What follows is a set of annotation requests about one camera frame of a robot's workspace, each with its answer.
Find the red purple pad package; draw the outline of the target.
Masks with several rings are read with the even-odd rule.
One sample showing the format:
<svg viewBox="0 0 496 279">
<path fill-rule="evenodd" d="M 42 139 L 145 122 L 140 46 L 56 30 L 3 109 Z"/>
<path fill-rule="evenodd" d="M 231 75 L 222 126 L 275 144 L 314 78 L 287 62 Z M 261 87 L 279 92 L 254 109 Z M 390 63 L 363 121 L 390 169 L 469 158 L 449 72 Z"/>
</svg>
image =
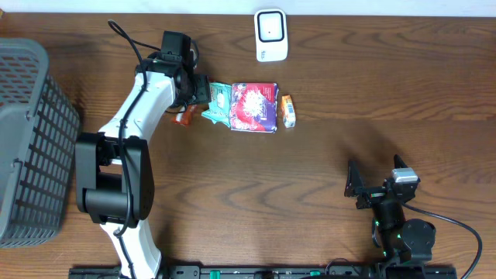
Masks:
<svg viewBox="0 0 496 279">
<path fill-rule="evenodd" d="M 230 129 L 275 133 L 277 130 L 276 83 L 234 83 L 229 110 Z"/>
</svg>

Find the small orange tissue pack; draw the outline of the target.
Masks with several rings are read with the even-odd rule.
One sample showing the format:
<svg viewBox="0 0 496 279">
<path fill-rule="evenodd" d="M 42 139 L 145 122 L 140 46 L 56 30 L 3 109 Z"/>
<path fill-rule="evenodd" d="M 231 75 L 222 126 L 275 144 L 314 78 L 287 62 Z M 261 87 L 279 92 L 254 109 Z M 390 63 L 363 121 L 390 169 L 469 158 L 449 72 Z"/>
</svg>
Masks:
<svg viewBox="0 0 496 279">
<path fill-rule="evenodd" d="M 292 128 L 296 123 L 294 104 L 290 95 L 283 95 L 281 98 L 281 111 L 283 123 L 286 128 Z"/>
</svg>

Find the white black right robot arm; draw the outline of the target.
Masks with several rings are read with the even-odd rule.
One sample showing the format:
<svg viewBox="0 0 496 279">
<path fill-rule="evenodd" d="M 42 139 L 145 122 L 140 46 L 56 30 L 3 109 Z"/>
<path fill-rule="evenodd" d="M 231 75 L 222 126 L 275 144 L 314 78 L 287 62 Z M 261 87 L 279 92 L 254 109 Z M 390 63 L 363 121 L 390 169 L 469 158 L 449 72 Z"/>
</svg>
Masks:
<svg viewBox="0 0 496 279">
<path fill-rule="evenodd" d="M 385 260 L 377 264 L 379 277 L 407 268 L 421 274 L 423 265 L 432 259 L 435 226 L 421 219 L 406 219 L 403 210 L 415 197 L 419 183 L 419 176 L 398 155 L 391 176 L 377 187 L 366 187 L 357 164 L 348 163 L 344 195 L 356 199 L 356 208 L 373 211 L 373 241 L 385 252 Z"/>
</svg>

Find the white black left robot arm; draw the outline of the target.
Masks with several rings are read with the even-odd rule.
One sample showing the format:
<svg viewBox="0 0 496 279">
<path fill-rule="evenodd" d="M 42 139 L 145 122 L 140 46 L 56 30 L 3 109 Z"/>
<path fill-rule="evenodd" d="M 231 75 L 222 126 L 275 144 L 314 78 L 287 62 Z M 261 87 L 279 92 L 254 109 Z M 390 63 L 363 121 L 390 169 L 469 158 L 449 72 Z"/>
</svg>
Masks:
<svg viewBox="0 0 496 279">
<path fill-rule="evenodd" d="M 162 255 L 148 216 L 154 199 L 148 143 L 166 112 L 207 102 L 208 78 L 196 62 L 147 58 L 136 67 L 132 91 L 114 117 L 75 145 L 78 209 L 110 237 L 121 267 L 114 278 L 155 278 Z"/>
</svg>

